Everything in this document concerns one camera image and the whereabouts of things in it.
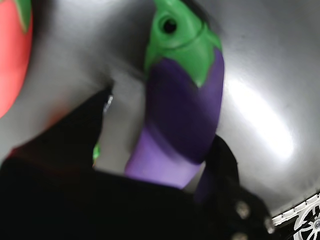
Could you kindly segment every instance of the red object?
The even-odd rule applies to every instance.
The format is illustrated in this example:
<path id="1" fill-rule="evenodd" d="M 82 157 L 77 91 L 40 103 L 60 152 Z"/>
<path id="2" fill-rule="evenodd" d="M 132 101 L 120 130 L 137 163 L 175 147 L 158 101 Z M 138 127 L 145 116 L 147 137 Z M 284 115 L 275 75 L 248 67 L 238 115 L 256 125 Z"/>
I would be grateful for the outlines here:
<path id="1" fill-rule="evenodd" d="M 32 44 L 33 20 L 23 31 L 14 0 L 0 2 L 0 118 L 14 104 L 23 85 Z"/>

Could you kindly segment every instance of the toy eggplant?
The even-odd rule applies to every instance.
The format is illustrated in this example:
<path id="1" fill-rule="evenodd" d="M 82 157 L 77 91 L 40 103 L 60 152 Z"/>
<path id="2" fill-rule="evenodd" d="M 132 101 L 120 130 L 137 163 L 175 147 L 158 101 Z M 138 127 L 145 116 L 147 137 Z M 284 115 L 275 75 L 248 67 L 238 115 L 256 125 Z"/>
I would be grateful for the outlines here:
<path id="1" fill-rule="evenodd" d="M 154 2 L 144 126 L 125 174 L 183 188 L 215 137 L 225 75 L 222 45 L 185 2 Z"/>
<path id="2" fill-rule="evenodd" d="M 0 0 L 0 118 L 23 85 L 32 44 L 31 0 Z"/>

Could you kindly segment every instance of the gray surface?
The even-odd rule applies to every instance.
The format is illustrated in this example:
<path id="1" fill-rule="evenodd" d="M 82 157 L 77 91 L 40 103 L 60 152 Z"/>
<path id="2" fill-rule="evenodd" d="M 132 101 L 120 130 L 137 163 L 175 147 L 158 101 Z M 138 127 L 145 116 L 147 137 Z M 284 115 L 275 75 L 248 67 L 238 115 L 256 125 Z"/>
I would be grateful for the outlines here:
<path id="1" fill-rule="evenodd" d="M 277 214 L 320 189 L 320 0 L 199 0 L 220 29 L 226 78 L 218 134 L 241 183 Z M 23 90 L 0 119 L 0 158 L 115 79 L 98 168 L 121 174 L 144 112 L 151 0 L 33 0 Z M 189 190 L 196 185 L 190 184 Z"/>

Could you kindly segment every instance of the plush toy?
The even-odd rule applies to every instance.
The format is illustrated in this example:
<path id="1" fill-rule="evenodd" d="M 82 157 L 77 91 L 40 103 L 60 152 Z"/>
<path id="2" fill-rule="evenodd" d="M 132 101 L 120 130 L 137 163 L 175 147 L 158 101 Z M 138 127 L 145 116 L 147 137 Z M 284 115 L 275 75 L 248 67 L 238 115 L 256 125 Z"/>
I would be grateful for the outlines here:
<path id="1" fill-rule="evenodd" d="M 0 118 L 23 85 L 32 44 L 30 0 L 0 0 Z"/>

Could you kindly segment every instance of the metal rivet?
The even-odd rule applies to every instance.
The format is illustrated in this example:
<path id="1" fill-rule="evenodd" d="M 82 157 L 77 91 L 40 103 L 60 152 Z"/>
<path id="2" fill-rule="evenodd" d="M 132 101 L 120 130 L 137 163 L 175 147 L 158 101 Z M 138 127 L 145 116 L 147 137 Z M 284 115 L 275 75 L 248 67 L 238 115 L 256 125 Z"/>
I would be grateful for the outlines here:
<path id="1" fill-rule="evenodd" d="M 248 240 L 248 236 L 245 233 L 237 232 L 232 236 L 232 240 Z"/>
<path id="2" fill-rule="evenodd" d="M 268 216 L 264 219 L 264 226 L 265 226 L 266 231 L 268 232 L 268 234 L 273 234 L 275 232 L 275 230 L 276 230 L 274 222 Z"/>
<path id="3" fill-rule="evenodd" d="M 235 211 L 241 219 L 245 220 L 250 216 L 250 207 L 244 201 L 238 201 L 235 205 Z"/>
<path id="4" fill-rule="evenodd" d="M 108 102 L 104 104 L 103 106 L 103 114 L 107 114 L 108 109 L 110 108 L 112 101 L 114 100 L 114 96 L 110 95 L 108 98 Z"/>

